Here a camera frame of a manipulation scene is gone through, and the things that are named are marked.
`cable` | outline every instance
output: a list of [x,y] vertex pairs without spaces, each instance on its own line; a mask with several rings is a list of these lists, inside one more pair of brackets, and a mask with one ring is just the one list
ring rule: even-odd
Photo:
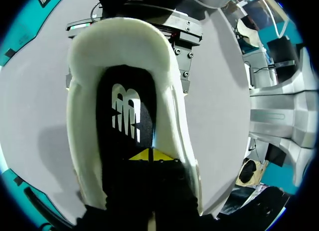
[[249,65],[249,67],[251,67],[250,62],[248,62],[248,61],[244,61],[244,63],[247,63],[247,64]]
[[93,23],[97,22],[94,18],[93,18],[93,11],[95,10],[95,8],[100,4],[101,2],[98,2],[96,5],[94,5],[94,7],[92,8],[91,10],[91,13],[90,13],[90,18],[92,20]]
[[254,73],[258,73],[260,70],[264,70],[265,68],[269,68],[269,67],[267,66],[267,67],[260,68],[260,69],[258,69],[256,72],[254,72]]
[[268,10],[268,12],[269,12],[269,14],[270,14],[271,20],[273,21],[273,24],[274,24],[274,27],[275,27],[275,31],[276,31],[277,37],[278,37],[278,38],[281,38],[281,37],[284,35],[285,31],[286,31],[286,28],[287,28],[288,23],[289,23],[289,18],[285,21],[284,27],[283,27],[281,33],[279,34],[279,33],[278,33],[277,24],[276,24],[276,22],[275,22],[275,18],[274,18],[273,13],[271,12],[271,10],[270,10],[268,4],[266,3],[266,1],[265,1],[265,0],[262,0],[262,1],[263,1],[263,3],[265,4],[265,6],[266,6],[266,8],[267,8],[267,10]]

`shoe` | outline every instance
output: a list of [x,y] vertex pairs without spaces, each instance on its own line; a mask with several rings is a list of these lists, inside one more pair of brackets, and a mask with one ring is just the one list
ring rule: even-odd
[[155,148],[182,162],[201,209],[180,72],[165,36],[138,19],[106,19],[73,39],[68,64],[67,131],[85,203],[104,209],[118,164]]
[[180,160],[154,161],[152,175],[156,230],[199,230],[197,198]]

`black wire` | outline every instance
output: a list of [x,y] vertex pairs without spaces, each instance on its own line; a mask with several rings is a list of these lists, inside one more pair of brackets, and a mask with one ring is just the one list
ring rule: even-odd
[[268,66],[267,66],[267,67],[260,68],[260,69],[258,69],[256,72],[254,72],[254,73],[258,73],[260,70],[263,70],[263,69],[265,69],[265,68],[268,68]]
[[248,63],[249,67],[251,67],[251,64],[250,64],[250,62],[248,62],[248,61],[244,61],[244,63]]
[[100,4],[101,2],[98,2],[96,5],[94,5],[94,7],[92,8],[91,10],[91,13],[90,13],[90,18],[92,20],[93,23],[97,22],[94,18],[93,18],[93,11],[95,10],[95,8]]
[[255,142],[255,150],[256,150],[256,155],[257,155],[257,157],[258,157],[258,160],[259,160],[259,162],[261,163],[261,160],[260,160],[260,158],[259,158],[258,151],[257,151],[257,148],[256,148],[256,142]]

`metal machine part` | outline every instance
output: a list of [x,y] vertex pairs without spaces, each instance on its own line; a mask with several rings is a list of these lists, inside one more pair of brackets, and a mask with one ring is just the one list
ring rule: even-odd
[[[99,13],[100,16],[94,19],[96,21],[105,19],[102,14],[103,12],[101,11]],[[190,75],[191,60],[195,56],[192,48],[193,46],[199,46],[202,40],[200,22],[176,10],[136,2],[126,3],[117,16],[146,21],[163,32],[175,51],[183,92],[187,94],[190,85],[188,77]],[[92,23],[91,19],[84,19],[67,24],[68,37],[74,38]],[[70,74],[67,75],[67,84],[69,84],[70,76]]]
[[306,48],[288,80],[250,90],[250,137],[279,147],[290,157],[294,184],[300,185],[316,143],[319,102],[317,77]]

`teal wall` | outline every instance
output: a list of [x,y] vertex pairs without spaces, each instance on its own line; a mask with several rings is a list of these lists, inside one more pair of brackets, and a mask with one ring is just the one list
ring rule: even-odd
[[5,56],[10,48],[18,51],[38,34],[46,18],[60,1],[51,0],[42,8],[38,0],[29,0],[12,23],[0,47],[0,66],[4,66],[10,59]]
[[[284,26],[284,22],[277,23],[278,33],[282,31],[283,26]],[[269,26],[267,28],[261,29],[258,31],[258,34],[262,44],[267,49],[267,51],[269,51],[267,42],[270,42],[277,38],[274,26]],[[295,24],[291,21],[289,21],[284,35],[288,36],[292,44],[298,44],[303,42],[303,39],[298,33],[298,30]]]
[[284,164],[283,167],[280,167],[269,163],[261,182],[266,185],[283,188],[285,192],[293,195],[298,190],[298,187],[293,184],[293,177],[294,170],[292,166]]

